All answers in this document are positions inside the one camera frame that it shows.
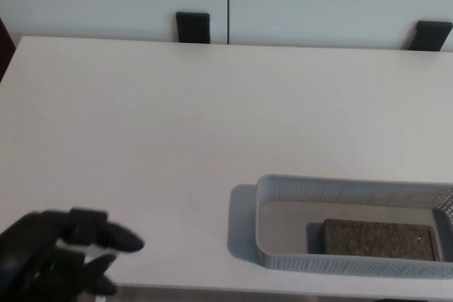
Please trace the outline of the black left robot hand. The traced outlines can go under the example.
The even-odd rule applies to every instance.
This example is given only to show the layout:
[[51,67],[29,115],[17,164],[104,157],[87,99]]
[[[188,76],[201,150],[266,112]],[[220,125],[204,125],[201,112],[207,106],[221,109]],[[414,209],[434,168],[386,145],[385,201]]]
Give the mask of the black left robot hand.
[[106,271],[117,252],[139,252],[144,240],[104,211],[32,211],[1,233],[2,301],[76,301],[112,296]]

